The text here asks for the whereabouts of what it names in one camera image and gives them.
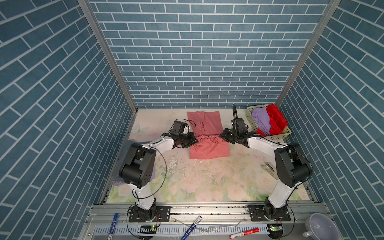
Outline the pink t shirt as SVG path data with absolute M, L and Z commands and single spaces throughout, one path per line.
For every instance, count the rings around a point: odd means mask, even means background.
M 198 143 L 190 147 L 193 160 L 211 160 L 230 155 L 229 144 L 220 138 L 224 129 L 220 112 L 187 112 L 188 120 L 194 122 L 193 133 Z

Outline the light green perforated plastic basket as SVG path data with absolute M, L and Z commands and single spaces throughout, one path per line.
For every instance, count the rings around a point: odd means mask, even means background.
M 253 120 L 252 118 L 252 110 L 255 109 L 255 108 L 261 108 L 261 107 L 264 107 L 266 108 L 268 105 L 259 105 L 259 106 L 252 106 L 252 107 L 247 107 L 247 111 L 246 111 L 246 117 L 249 121 L 249 123 L 251 124 L 251 127 L 252 129 L 254 130 L 254 132 L 257 133 L 257 129 L 258 129 L 258 126 L 257 124 L 255 123 L 255 121 Z M 267 136 L 266 138 L 267 139 L 270 139 L 270 140 L 279 140 L 279 139 L 285 139 L 287 136 L 289 136 L 291 134 L 291 130 L 289 129 L 288 125 L 287 127 L 285 127 L 285 129 L 283 130 L 283 132 L 279 135 L 275 135 L 275 136 Z

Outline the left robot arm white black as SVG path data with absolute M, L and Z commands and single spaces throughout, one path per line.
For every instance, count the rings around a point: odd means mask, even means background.
M 190 126 L 195 127 L 192 120 L 176 119 L 167 133 L 149 143 L 128 141 L 120 155 L 122 164 L 119 168 L 119 181 L 129 185 L 136 199 L 133 213 L 141 221 L 152 221 L 157 214 L 157 203 L 148 183 L 155 169 L 155 160 L 166 151 L 175 148 L 187 149 L 198 143 Z

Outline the lavender t shirt in basket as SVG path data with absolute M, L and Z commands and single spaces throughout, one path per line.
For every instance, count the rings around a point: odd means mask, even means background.
M 263 136 L 270 135 L 270 117 L 266 108 L 255 108 L 252 110 L 252 118 L 258 126 L 257 132 Z

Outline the red t shirt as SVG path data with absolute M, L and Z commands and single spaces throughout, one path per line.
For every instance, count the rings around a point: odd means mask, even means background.
M 270 124 L 271 124 L 269 136 L 275 136 L 275 135 L 281 134 L 285 129 L 285 127 L 287 127 L 288 125 L 286 118 L 280 112 L 280 110 L 276 105 L 268 105 L 266 109 L 269 114 Z

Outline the small grey stapler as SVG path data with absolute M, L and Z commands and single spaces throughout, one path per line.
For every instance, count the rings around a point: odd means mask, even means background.
M 271 163 L 264 163 L 261 164 L 261 167 L 264 171 L 266 171 L 268 174 L 270 174 L 274 179 L 278 180 L 278 175 L 275 169 L 273 168 Z

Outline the folded dark grey t shirt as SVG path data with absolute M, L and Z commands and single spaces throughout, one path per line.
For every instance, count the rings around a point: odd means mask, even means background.
M 119 169 L 119 171 L 120 171 L 120 168 L 121 168 L 121 166 L 122 166 L 122 164 L 124 162 L 124 159 L 125 159 L 128 151 L 129 151 L 132 143 L 133 142 L 130 141 L 130 140 L 124 141 L 124 143 L 122 144 L 122 146 L 121 146 L 121 148 L 119 150 L 114 170 Z

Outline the blue marker pen centre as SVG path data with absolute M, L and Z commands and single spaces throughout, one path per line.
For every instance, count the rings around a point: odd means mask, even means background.
M 199 225 L 202 220 L 202 216 L 198 216 L 195 221 L 189 226 L 184 235 L 181 237 L 181 240 L 186 240 L 190 234 L 195 230 L 195 228 Z

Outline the blue marker pen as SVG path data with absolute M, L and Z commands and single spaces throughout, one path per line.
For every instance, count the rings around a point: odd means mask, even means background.
M 110 229 L 109 229 L 109 234 L 108 234 L 107 240 L 112 240 L 113 239 L 113 235 L 114 235 L 114 232 L 115 232 L 115 229 L 116 229 L 116 224 L 117 224 L 118 216 L 119 216 L 118 213 L 114 214 L 114 218 L 112 220 L 112 223 L 111 223 L 111 226 L 110 226 Z
M 199 225 L 202 220 L 202 216 L 198 216 L 195 221 L 189 226 L 184 235 L 181 237 L 181 240 L 186 240 L 190 234 L 195 230 L 195 228 Z

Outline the metal tweezers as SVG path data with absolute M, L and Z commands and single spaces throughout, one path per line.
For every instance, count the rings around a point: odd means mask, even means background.
M 178 220 L 178 219 L 176 219 L 176 218 L 171 218 L 171 220 L 173 220 L 173 222 L 178 222 L 178 223 L 180 223 L 180 224 L 182 224 L 182 225 L 184 225 L 184 226 L 187 226 L 187 227 L 190 226 L 189 224 L 186 224 L 186 223 L 184 223 L 184 222 L 182 222 L 182 221 L 180 221 L 180 220 Z M 216 230 L 218 230 L 218 229 L 221 229 L 221 228 L 237 227 L 240 223 L 242 223 L 242 222 L 244 222 L 244 221 L 246 221 L 246 218 L 241 219 L 241 220 L 240 220 L 238 223 L 236 223 L 236 224 L 229 224 L 229 225 L 212 225 L 212 226 L 208 226 L 208 229 L 207 229 L 207 230 L 206 230 L 206 229 L 203 229 L 203 228 L 200 228 L 200 227 L 197 227 L 197 229 L 200 230 L 200 231 L 206 232 L 206 233 L 211 233 L 211 232 L 214 232 L 214 231 L 216 231 Z

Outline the red marker pen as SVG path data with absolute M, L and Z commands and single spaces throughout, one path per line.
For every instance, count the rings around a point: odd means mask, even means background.
M 259 228 L 255 228 L 255 229 L 251 229 L 251 230 L 248 230 L 248 231 L 243 231 L 243 232 L 240 232 L 240 233 L 232 234 L 232 235 L 230 235 L 230 239 L 233 240 L 235 238 L 244 237 L 244 236 L 255 234 L 255 233 L 259 233 L 259 232 L 260 232 L 260 229 Z

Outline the blue marker pen left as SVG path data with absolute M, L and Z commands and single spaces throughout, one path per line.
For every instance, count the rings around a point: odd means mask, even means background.
M 112 240 L 113 239 L 113 235 L 114 235 L 114 232 L 115 232 L 115 229 L 116 229 L 116 224 L 117 224 L 118 216 L 119 216 L 118 213 L 114 214 L 114 218 L 112 220 L 112 223 L 111 223 L 111 226 L 110 226 L 110 229 L 109 229 L 109 234 L 108 234 L 107 240 Z

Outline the white cup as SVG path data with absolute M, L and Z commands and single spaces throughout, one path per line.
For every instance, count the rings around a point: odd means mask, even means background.
M 338 240 L 339 230 L 336 224 L 326 215 L 314 213 L 306 219 L 306 231 L 303 237 L 313 240 Z

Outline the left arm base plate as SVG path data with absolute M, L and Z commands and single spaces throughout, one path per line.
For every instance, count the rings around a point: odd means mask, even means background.
M 144 210 L 138 206 L 132 206 L 129 210 L 128 221 L 129 223 L 144 223 L 144 222 L 155 222 L 157 217 L 161 222 L 169 222 L 171 215 L 170 206 L 156 206 L 149 210 Z

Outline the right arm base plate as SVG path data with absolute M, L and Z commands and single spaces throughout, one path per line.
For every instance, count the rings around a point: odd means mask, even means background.
M 287 206 L 275 209 L 272 205 L 247 205 L 246 211 L 250 214 L 252 222 L 291 221 L 291 216 Z

